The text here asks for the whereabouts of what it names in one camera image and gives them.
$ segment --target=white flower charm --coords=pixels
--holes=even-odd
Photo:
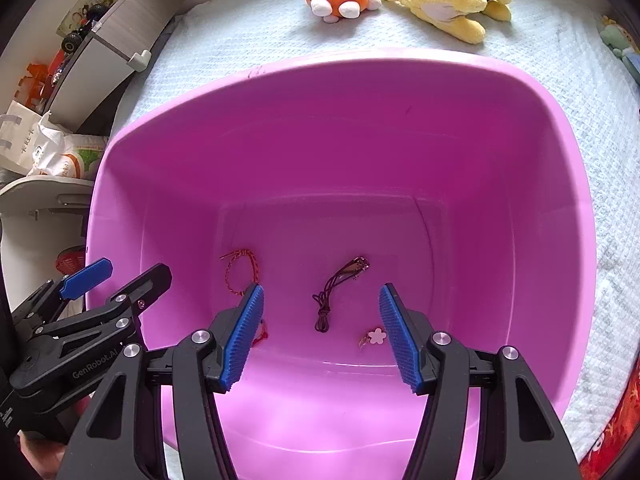
[[[386,333],[382,332],[381,328],[377,328],[373,332],[369,332],[367,335],[369,336],[369,342],[372,345],[373,344],[382,345],[386,337]]]

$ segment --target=blue textured pad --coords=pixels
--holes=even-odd
[[[60,298],[62,300],[77,300],[94,286],[100,285],[104,280],[110,278],[112,272],[111,262],[107,258],[100,258],[100,260],[69,276],[60,289]]]
[[[385,285],[380,289],[380,317],[385,324],[386,333],[391,342],[402,380],[411,386],[415,393],[422,384],[418,349],[411,333],[404,323],[391,292]]]
[[[244,364],[249,356],[251,343],[254,341],[255,332],[262,319],[263,308],[264,291],[258,285],[254,288],[225,346],[220,384],[226,391],[229,391],[232,384],[240,380]]]

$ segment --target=black cord necklace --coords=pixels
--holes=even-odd
[[[350,278],[355,278],[368,267],[369,261],[364,256],[354,258],[327,280],[322,292],[312,296],[312,298],[318,302],[318,305],[320,305],[320,310],[318,310],[318,321],[316,321],[316,330],[318,332],[324,333],[329,330],[329,320],[327,317],[331,311],[331,308],[329,307],[329,296],[332,293],[332,290],[342,282],[345,282]]]

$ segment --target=white bedspread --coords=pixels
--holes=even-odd
[[[600,41],[598,17],[585,7],[571,0],[514,0],[511,10],[512,23],[479,15],[486,39],[471,46],[390,4],[329,25],[302,0],[215,0],[178,22],[153,69],[127,89],[114,128],[214,79],[313,52],[423,46],[491,56],[526,70],[553,94],[574,128],[596,215],[596,309],[563,419],[581,458],[622,396],[640,337],[640,92]]]

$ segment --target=black toy wheel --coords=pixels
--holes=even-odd
[[[88,22],[97,22],[98,20],[100,20],[101,17],[103,17],[107,13],[107,10],[109,10],[109,7],[107,7],[106,5],[103,5],[103,4],[92,5],[91,7],[89,7],[89,10],[86,12],[86,20]]]
[[[82,44],[82,36],[78,32],[70,32],[62,40],[62,50],[67,54],[73,54]]]

